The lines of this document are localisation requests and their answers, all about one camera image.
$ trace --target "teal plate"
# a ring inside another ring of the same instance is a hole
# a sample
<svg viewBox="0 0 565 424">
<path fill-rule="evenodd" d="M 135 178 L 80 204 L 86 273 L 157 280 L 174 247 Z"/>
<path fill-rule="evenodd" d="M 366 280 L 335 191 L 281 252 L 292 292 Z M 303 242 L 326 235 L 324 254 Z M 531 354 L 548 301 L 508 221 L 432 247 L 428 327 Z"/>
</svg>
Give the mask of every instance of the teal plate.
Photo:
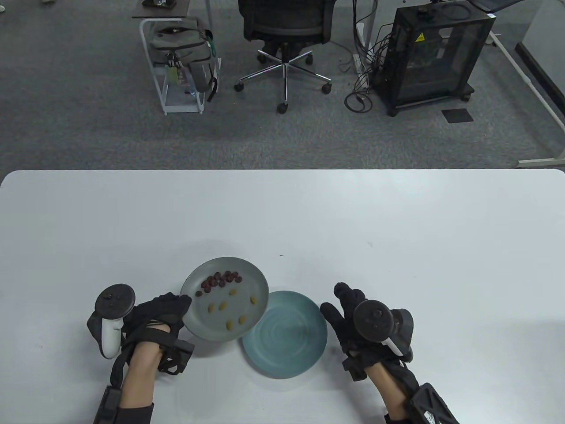
<svg viewBox="0 0 565 424">
<path fill-rule="evenodd" d="M 317 304 L 291 291 L 269 294 L 261 321 L 244 337 L 253 365 L 272 378 L 296 377 L 324 353 L 328 327 Z"/>
</svg>

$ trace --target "cable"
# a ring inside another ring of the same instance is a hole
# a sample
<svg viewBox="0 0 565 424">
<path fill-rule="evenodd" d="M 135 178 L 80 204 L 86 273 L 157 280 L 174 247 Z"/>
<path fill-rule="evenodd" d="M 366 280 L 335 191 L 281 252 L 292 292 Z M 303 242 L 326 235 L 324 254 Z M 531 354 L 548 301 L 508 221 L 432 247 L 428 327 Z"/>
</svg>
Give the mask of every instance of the cable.
<svg viewBox="0 0 565 424">
<path fill-rule="evenodd" d="M 351 61 L 353 60 L 353 52 L 350 49 L 348 49 L 346 46 L 344 46 L 343 44 L 339 44 L 338 42 L 330 40 L 330 43 L 335 44 L 338 47 L 341 47 L 342 49 L 346 50 L 350 54 L 349 60 L 347 62 L 340 63 L 339 66 L 338 66 L 338 68 L 340 69 L 341 72 L 343 72 L 343 73 L 347 72 L 349 69 L 351 69 Z"/>
<path fill-rule="evenodd" d="M 387 34 L 383 37 L 382 40 L 375 42 L 373 47 L 370 49 L 366 49 L 363 41 L 359 38 L 359 33 L 357 31 L 357 24 L 361 22 L 363 19 L 368 18 L 373 13 L 376 12 L 376 4 L 373 3 L 373 8 L 371 13 L 367 16 L 364 16 L 361 19 L 357 19 L 357 0 L 351 0 L 353 3 L 353 41 L 355 45 L 355 50 L 359 54 L 359 57 L 364 58 L 371 58 L 371 65 L 369 68 L 365 67 L 363 62 L 361 62 L 361 66 L 363 66 L 363 72 L 357 77 L 355 84 L 353 84 L 353 90 L 344 99 L 345 107 L 353 113 L 364 114 L 369 112 L 373 108 L 373 100 L 369 97 L 369 90 L 370 84 L 369 79 L 373 72 L 378 70 L 382 66 L 382 55 L 384 50 L 388 47 L 388 43 L 390 40 L 390 34 Z M 381 30 L 386 27 L 387 25 L 392 24 L 384 24 L 379 28 L 379 32 L 377 34 L 377 40 L 379 39 Z M 351 98 L 355 97 L 355 99 L 360 103 L 361 108 L 356 109 L 351 107 L 349 104 Z"/>
</svg>

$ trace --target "gray plate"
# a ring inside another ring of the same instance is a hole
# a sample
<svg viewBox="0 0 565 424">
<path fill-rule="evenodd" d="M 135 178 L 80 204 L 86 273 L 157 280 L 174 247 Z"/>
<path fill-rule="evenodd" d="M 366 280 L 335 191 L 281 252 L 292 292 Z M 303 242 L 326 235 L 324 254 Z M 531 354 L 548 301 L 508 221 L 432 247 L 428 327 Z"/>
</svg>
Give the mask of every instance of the gray plate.
<svg viewBox="0 0 565 424">
<path fill-rule="evenodd" d="M 227 283 L 222 288 L 219 285 L 212 287 L 210 293 L 204 293 L 200 284 L 209 275 L 216 272 L 237 271 L 243 277 L 241 283 Z M 237 294 L 229 295 L 231 289 L 236 289 Z M 197 291 L 202 291 L 201 297 L 196 297 Z M 253 328 L 259 322 L 267 308 L 269 298 L 269 286 L 267 279 L 259 269 L 251 262 L 233 257 L 215 258 L 203 263 L 188 276 L 182 289 L 181 295 L 189 295 L 192 304 L 186 315 L 182 318 L 184 325 L 195 336 L 208 341 L 230 341 L 240 338 L 243 334 Z M 257 303 L 251 303 L 254 296 Z M 227 302 L 227 307 L 220 311 L 218 306 Z M 213 303 L 214 311 L 208 312 L 208 306 Z M 244 324 L 239 324 L 240 316 L 245 315 Z M 233 328 L 228 331 L 226 324 L 228 320 L 233 323 Z"/>
</svg>

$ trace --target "plate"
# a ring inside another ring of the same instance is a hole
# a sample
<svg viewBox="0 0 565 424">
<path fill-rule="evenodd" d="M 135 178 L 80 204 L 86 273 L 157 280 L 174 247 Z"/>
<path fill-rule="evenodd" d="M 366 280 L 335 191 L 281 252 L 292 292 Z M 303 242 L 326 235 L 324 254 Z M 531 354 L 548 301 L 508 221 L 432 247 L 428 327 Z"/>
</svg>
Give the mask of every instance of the plate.
<svg viewBox="0 0 565 424">
<path fill-rule="evenodd" d="M 243 281 L 227 283 L 223 288 L 217 285 L 211 288 L 210 293 L 204 293 L 200 284 L 209 275 L 216 272 L 224 274 L 226 271 L 238 272 Z M 232 289 L 236 290 L 235 295 L 229 294 Z M 201 291 L 203 295 L 197 297 L 197 291 Z M 182 318 L 192 334 L 208 341 L 230 341 L 240 338 L 259 322 L 267 308 L 269 286 L 263 273 L 251 262 L 240 258 L 222 257 L 205 262 L 192 271 L 180 294 L 192 298 L 192 304 Z M 256 304 L 251 303 L 251 296 L 256 299 Z M 226 307 L 219 310 L 222 302 L 225 302 Z M 211 313 L 208 311 L 210 304 L 213 304 Z M 242 316 L 246 319 L 240 324 Z M 228 320 L 232 322 L 231 330 L 227 329 Z"/>
<path fill-rule="evenodd" d="M 261 321 L 243 338 L 245 353 L 265 375 L 296 377 L 324 353 L 328 327 L 317 304 L 291 291 L 269 295 Z"/>
</svg>

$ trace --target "chair backrest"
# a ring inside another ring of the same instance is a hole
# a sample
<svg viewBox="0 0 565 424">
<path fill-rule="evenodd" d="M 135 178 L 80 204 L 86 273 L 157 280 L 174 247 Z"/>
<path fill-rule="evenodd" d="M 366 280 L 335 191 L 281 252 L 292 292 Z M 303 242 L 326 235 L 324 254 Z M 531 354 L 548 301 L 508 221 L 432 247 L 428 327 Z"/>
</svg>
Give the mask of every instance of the chair backrest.
<svg viewBox="0 0 565 424">
<path fill-rule="evenodd" d="M 238 0 L 247 40 L 323 44 L 336 0 Z"/>
</svg>

